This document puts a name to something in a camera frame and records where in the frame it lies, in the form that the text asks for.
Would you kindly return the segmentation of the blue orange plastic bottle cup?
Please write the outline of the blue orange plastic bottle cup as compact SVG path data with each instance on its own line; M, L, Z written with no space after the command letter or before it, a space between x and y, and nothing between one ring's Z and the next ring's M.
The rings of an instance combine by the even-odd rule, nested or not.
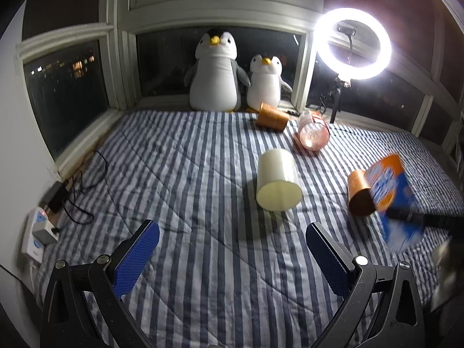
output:
M378 160L365 171L364 177L389 250L399 254L418 244L424 227L407 220L418 210L418 204L400 156L395 153Z

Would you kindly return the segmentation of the near copper brown cup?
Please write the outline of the near copper brown cup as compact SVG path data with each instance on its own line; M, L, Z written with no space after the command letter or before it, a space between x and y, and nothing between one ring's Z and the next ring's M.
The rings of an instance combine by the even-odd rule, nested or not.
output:
M376 211L363 170L348 175L348 210L356 217L367 217Z

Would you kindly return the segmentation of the copper brown cup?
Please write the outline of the copper brown cup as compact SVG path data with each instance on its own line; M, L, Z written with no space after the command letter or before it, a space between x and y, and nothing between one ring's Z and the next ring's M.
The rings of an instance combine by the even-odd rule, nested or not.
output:
M367 217L376 211L363 170L348 175L348 210L356 217Z
M283 131L289 119L290 115L288 113L262 103L255 124L272 130Z

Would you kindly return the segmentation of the cream white plastic cup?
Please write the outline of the cream white plastic cup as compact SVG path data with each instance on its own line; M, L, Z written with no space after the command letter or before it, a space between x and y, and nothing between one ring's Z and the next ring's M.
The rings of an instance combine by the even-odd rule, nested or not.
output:
M303 192L291 152L272 148L261 155L257 172L257 203L267 211L282 212L295 207Z

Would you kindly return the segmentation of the pink red bottle cup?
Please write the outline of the pink red bottle cup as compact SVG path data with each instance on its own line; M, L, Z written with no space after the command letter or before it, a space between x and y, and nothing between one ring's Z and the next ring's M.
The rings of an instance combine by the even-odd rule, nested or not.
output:
M318 152L329 142L330 132L325 120L319 112L303 111L298 122L298 138L301 145Z

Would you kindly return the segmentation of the far copper brown cup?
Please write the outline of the far copper brown cup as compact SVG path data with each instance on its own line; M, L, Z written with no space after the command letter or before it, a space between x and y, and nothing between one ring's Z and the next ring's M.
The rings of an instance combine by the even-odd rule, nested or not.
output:
M255 124L272 130L283 131L289 119L290 115L288 113L262 103Z

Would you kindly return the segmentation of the white charger plug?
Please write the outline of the white charger plug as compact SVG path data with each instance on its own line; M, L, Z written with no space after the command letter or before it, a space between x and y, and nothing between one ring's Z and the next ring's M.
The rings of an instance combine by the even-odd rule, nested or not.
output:
M32 234L43 245L54 244L59 240L59 229L53 224L35 224Z

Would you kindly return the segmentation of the white power strip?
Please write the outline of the white power strip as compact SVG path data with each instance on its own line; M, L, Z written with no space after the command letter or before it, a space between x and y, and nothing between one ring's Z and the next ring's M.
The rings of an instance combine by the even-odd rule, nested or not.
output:
M28 260L41 264L45 246L58 242L59 233L55 229L40 206L31 210L23 234L21 254Z

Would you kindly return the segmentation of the black power adapter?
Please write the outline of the black power adapter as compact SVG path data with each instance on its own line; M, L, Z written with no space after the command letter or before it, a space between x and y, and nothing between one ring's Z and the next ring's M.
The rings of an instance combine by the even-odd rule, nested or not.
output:
M42 197L41 204L46 206L54 214L58 213L69 197L68 180L56 181Z

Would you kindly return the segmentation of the blue white striped quilt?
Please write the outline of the blue white striped quilt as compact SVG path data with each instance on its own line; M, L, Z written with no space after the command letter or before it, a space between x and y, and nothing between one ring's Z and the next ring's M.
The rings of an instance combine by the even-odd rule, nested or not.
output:
M460 215L463 198L426 147L409 133L334 124L313 155L297 122L274 132L249 113L157 112L125 115L89 158L35 274L43 303L56 261L83 264L112 252L141 223L160 242L124 303L156 347L309 347L341 298L332 293L306 242L319 222L352 253L375 264L411 263L423 302L437 283L439 229L402 253L389 250L377 215L348 210L348 175L398 154L418 206ZM256 201L261 155L292 153L303 197L282 212Z

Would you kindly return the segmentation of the small plush penguin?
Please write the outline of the small plush penguin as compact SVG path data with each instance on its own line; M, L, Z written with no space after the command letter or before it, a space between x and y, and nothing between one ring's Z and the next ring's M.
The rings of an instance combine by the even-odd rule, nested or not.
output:
M282 79L282 62L273 56L262 57L257 54L250 61L250 86L247 90L247 104L259 111L261 104L277 107L280 103L282 90L292 93L291 85Z

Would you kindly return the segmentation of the large plush penguin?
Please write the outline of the large plush penguin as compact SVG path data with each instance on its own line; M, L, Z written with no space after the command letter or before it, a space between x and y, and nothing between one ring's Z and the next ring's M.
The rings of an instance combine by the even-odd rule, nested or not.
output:
M242 104L240 86L250 86L246 71L237 63L233 35L219 28L203 34L195 50L195 65L186 73L190 107L197 111L234 112Z

